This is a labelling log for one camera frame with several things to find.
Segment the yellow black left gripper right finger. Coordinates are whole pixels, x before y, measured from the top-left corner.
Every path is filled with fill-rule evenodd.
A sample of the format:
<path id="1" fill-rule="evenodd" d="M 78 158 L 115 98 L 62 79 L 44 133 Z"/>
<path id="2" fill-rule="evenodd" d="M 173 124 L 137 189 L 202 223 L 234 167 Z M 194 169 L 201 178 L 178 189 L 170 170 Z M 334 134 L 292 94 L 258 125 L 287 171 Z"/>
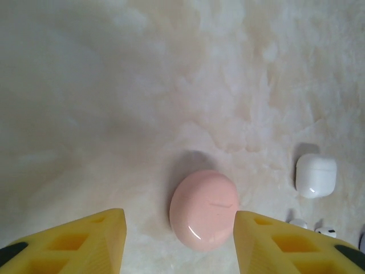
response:
<path id="1" fill-rule="evenodd" d="M 249 211 L 235 216 L 240 273 L 364 273 L 364 253 L 330 236 Z"/>

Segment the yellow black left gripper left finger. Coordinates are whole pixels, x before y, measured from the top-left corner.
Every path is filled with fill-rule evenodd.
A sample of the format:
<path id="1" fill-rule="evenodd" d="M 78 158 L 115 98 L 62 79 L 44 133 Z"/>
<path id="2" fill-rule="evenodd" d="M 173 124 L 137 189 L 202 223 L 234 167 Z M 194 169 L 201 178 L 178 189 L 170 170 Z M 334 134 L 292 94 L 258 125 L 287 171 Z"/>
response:
<path id="1" fill-rule="evenodd" d="M 127 225 L 108 209 L 1 248 L 1 273 L 120 273 Z"/>

